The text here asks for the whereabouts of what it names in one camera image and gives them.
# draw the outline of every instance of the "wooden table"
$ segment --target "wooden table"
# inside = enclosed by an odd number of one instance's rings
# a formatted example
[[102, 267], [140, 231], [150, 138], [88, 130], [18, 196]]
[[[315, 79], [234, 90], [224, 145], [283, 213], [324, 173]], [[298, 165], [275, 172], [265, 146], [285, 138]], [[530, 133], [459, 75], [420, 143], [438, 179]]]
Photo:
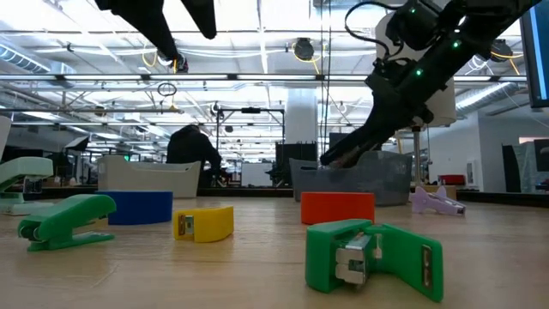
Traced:
[[0, 308], [549, 308], [549, 210], [470, 204], [466, 218], [377, 210], [439, 239], [445, 298], [432, 303], [393, 276], [360, 291], [305, 285], [305, 226], [291, 199], [199, 198], [175, 208], [235, 206], [235, 233], [213, 244], [174, 241], [170, 223], [109, 227], [117, 238], [27, 253], [20, 218], [0, 216]]

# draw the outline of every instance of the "purple toy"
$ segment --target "purple toy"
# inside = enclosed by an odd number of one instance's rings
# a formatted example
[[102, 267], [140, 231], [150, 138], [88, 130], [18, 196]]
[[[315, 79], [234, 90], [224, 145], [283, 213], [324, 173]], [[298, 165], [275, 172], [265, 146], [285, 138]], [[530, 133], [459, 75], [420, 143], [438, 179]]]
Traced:
[[421, 187], [415, 188], [410, 197], [412, 212], [423, 213], [426, 209], [433, 209], [439, 214], [465, 215], [465, 205], [446, 197], [446, 189], [441, 186], [437, 193], [427, 193]]

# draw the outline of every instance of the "gray plastic bin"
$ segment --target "gray plastic bin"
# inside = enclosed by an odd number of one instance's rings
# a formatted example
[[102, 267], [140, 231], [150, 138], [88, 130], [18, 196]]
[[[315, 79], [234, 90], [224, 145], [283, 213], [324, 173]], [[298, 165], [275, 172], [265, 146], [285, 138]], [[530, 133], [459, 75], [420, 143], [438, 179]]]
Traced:
[[376, 206], [403, 205], [412, 181], [412, 157], [386, 151], [365, 152], [356, 166], [317, 169], [315, 161], [290, 159], [293, 197], [301, 192], [370, 192]]

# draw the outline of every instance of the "person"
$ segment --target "person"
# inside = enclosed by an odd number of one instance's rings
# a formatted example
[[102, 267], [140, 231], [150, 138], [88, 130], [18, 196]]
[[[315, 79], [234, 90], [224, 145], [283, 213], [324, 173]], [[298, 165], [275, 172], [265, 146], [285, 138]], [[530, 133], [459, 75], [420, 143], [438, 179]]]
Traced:
[[[201, 162], [199, 187], [209, 187], [212, 176], [220, 170], [221, 156], [208, 137], [195, 124], [189, 124], [170, 136], [166, 163], [183, 164]], [[211, 168], [204, 171], [206, 161]]]

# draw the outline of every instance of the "black jacket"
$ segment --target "black jacket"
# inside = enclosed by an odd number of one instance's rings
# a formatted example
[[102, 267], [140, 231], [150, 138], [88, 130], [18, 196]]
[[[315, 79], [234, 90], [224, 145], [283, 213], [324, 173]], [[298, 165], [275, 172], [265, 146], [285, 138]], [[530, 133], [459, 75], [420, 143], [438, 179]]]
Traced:
[[219, 170], [221, 156], [212, 146], [207, 136], [192, 126], [185, 126], [170, 136], [166, 163], [192, 163], [196, 161], [202, 163], [202, 168], [204, 168], [205, 161], [208, 161], [212, 169]]

